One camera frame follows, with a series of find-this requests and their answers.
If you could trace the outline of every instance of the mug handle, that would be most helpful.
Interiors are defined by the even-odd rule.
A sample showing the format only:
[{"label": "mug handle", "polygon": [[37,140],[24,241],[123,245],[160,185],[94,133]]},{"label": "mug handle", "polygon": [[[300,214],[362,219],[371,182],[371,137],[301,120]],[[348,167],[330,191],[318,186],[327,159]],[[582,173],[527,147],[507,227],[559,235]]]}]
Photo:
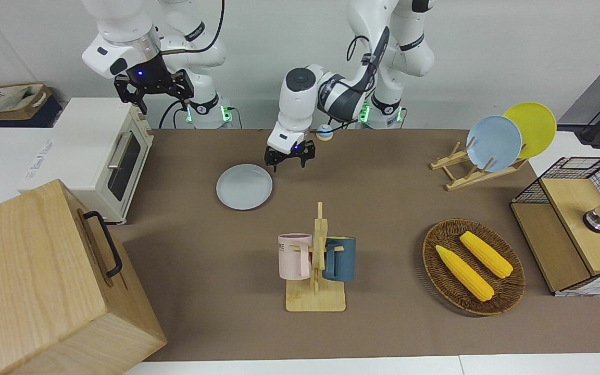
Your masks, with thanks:
[{"label": "mug handle", "polygon": [[326,244],[326,273],[327,278],[335,277],[335,244]]},{"label": "mug handle", "polygon": [[300,245],[300,277],[309,278],[309,246]]}]

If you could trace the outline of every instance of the brown table mat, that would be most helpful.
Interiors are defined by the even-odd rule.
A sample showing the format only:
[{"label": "brown table mat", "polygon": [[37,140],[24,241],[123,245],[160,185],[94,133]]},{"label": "brown table mat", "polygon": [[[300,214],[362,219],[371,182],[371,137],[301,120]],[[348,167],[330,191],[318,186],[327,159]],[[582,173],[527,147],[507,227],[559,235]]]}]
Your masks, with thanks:
[{"label": "brown table mat", "polygon": [[[269,130],[155,135],[129,223],[112,228],[168,338],[148,360],[600,352],[600,298],[552,297],[510,211],[532,169],[446,192],[446,175],[428,168],[466,131],[339,131],[307,168],[284,161],[252,211],[222,205],[215,185],[231,166],[263,165]],[[312,233],[319,200],[330,234],[357,237],[356,280],[343,313],[286,312],[277,234]],[[480,221],[514,247],[527,276],[517,307],[464,316],[433,289],[421,245],[448,218]]]}]

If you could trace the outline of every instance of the wooden cabinet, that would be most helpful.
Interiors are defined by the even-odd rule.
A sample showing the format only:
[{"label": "wooden cabinet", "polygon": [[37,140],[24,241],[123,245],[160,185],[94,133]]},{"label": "wooden cabinet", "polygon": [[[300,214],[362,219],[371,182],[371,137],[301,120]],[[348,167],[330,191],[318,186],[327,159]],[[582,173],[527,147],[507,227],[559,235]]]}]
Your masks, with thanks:
[{"label": "wooden cabinet", "polygon": [[0,204],[0,374],[124,373],[165,345],[122,244],[85,213],[59,180]]}]

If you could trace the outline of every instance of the oven door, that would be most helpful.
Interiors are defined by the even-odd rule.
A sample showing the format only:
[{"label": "oven door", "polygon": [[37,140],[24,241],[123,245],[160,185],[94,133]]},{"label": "oven door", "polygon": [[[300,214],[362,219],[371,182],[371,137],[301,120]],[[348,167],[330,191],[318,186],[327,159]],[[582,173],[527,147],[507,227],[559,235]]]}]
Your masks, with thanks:
[{"label": "oven door", "polygon": [[131,126],[125,126],[124,131],[119,134],[115,151],[106,166],[107,183],[103,189],[107,191],[103,195],[117,214],[116,217],[107,218],[108,221],[124,221],[147,158],[148,145],[133,120],[130,124]]}]

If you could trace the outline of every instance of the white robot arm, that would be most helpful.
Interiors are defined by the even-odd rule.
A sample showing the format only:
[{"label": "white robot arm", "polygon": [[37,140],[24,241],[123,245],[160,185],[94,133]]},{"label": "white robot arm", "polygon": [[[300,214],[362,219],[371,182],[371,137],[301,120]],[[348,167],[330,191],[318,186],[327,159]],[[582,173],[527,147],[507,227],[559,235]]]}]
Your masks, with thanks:
[{"label": "white robot arm", "polygon": [[[402,99],[402,72],[422,76],[434,62],[422,36],[424,14],[432,6],[433,0],[350,0],[347,18],[355,34],[353,42],[360,41],[368,50],[355,78],[346,80],[316,65],[288,72],[279,95],[277,123],[267,141],[266,164],[276,168],[284,159],[299,157],[304,166],[314,157],[314,143],[306,141],[314,107],[342,126],[358,121],[365,97],[376,85],[377,73],[383,86],[377,88],[376,100],[388,104],[381,105],[383,121],[396,117]],[[391,35],[389,26],[398,39]]]},{"label": "white robot arm", "polygon": [[[83,61],[101,76],[115,78],[123,102],[139,105],[145,113],[144,95],[166,93],[177,98],[184,109],[193,108],[194,126],[218,128],[223,124],[222,98],[203,67],[221,66],[226,48],[218,35],[209,33],[205,24],[193,17],[190,0],[159,0],[167,23],[178,33],[162,38],[143,7],[144,0],[82,2],[98,26],[98,36],[83,53]],[[129,84],[135,92],[129,92]]]}]

